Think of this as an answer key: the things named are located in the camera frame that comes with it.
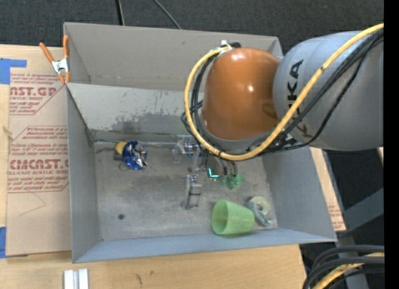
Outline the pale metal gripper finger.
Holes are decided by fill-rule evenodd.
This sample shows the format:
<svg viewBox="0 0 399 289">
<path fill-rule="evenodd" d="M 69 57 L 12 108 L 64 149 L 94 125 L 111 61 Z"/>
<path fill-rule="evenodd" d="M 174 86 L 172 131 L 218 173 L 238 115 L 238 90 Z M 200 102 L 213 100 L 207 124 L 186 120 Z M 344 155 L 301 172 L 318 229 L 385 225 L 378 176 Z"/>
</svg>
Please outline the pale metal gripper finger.
<svg viewBox="0 0 399 289">
<path fill-rule="evenodd" d="M 179 164 L 183 156 L 192 157 L 196 151 L 196 141 L 192 136 L 177 136 L 176 143 L 172 149 L 172 160 Z"/>
<path fill-rule="evenodd" d="M 183 210 L 189 210 L 198 207 L 200 204 L 202 184 L 197 174 L 189 174 L 185 179 L 184 198 L 180 202 Z"/>
</svg>

